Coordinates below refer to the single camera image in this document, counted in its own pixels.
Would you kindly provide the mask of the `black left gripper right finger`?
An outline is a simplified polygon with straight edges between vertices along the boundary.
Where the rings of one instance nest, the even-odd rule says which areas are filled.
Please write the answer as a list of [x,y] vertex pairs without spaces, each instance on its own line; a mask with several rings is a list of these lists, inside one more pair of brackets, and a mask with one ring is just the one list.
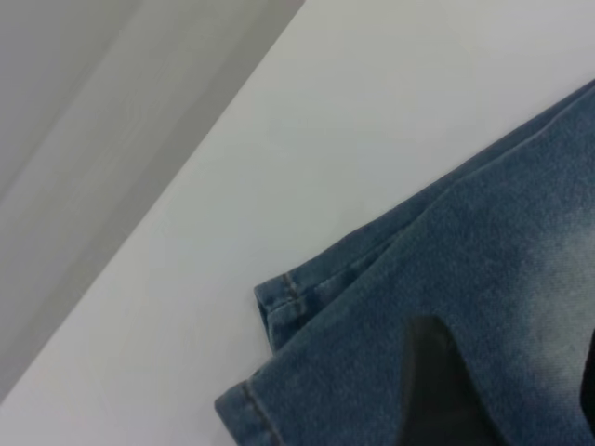
[[582,428],[594,427],[594,333],[591,333],[584,362],[580,392],[580,420]]

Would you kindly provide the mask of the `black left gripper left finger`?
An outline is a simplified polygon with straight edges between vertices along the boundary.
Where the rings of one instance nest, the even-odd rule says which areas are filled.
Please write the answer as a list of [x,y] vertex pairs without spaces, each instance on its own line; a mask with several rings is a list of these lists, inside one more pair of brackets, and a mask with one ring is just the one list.
[[400,445],[501,443],[455,339],[440,319],[412,320],[403,353]]

